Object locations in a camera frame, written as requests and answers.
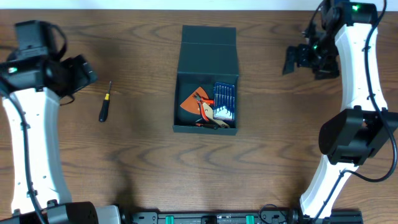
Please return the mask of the black yellow screwdriver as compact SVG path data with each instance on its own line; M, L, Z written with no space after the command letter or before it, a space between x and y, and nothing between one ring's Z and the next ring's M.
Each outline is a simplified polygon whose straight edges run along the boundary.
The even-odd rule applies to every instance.
M109 104L110 104L110 94L111 94L111 86L112 86L112 81L109 82L109 88L107 93L105 94L103 104L101 106L101 110L99 112L99 122L103 123L107 120L108 118L108 111L109 111Z

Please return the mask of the blue precision screwdriver set case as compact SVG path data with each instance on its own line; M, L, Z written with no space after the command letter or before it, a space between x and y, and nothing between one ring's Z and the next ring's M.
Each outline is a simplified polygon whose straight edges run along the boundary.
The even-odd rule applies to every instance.
M213 116L215 119L235 120L235 89L234 85L216 82L213 89Z

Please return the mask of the dark green box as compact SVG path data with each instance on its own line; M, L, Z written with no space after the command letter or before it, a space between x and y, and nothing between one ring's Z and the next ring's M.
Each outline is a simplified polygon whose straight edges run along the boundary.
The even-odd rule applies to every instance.
M211 26L182 26L182 39L177 67L174 100L176 133L218 134L234 136L238 132L236 118L227 121L230 128L201 128L194 125L199 115L184 111L180 104L198 87L213 99L216 82L234 85L238 93L239 62L236 28Z

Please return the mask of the red handled cutting pliers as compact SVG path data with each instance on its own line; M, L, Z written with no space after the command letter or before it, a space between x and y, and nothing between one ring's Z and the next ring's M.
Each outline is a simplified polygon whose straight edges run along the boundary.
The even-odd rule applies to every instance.
M214 104L214 101L203 98L198 93L194 93L193 98L197 101L199 105L201 117L206 122L214 121L215 119L213 117L213 108L211 107Z

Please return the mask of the small claw hammer black handle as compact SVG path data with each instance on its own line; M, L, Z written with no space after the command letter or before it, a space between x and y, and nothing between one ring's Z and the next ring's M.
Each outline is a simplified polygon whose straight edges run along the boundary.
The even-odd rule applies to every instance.
M203 118L200 118L195 121L195 126L202 128L210 128L210 129L218 129L220 126L213 121L205 121Z

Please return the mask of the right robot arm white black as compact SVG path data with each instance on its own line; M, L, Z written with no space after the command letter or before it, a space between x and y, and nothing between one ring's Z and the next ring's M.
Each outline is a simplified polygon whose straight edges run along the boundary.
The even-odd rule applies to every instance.
M377 27L384 14L374 4L353 1L322 1L315 14L321 25L310 21L306 43L288 47L282 72L307 67L317 80L341 78L343 95L340 112L320 129L320 163L289 223L353 223L357 214L332 212L346 181L387 141L397 148L397 114L388 110L377 67Z

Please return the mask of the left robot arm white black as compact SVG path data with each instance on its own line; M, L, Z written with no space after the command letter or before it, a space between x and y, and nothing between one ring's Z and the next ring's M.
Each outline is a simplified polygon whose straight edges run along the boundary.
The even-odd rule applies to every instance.
M1 64L2 105L14 159L12 218L6 223L121 223L119 207L73 202L58 142L60 100L96 81L82 55L63 62L31 57Z

